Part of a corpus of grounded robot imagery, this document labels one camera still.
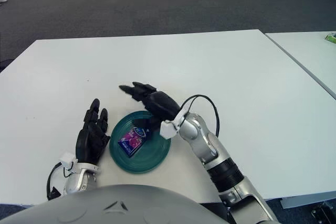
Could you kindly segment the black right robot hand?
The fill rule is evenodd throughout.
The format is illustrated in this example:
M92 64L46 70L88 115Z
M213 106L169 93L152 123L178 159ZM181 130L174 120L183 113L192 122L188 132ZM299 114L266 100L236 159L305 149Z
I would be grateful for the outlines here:
M149 84L132 82L133 86L120 85L119 88L129 94L132 99L142 102L152 115L148 119L135 119L133 125L155 132L160 129L161 122L172 121L180 111L180 106L166 93L158 91Z

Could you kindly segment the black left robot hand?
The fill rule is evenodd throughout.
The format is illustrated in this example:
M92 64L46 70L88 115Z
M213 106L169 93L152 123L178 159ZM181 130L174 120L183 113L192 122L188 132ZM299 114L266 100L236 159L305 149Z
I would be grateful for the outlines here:
M76 141L76 159L79 163L97 165L110 136L108 129L108 111L103 108L99 114L99 99L94 99L86 111L83 127Z

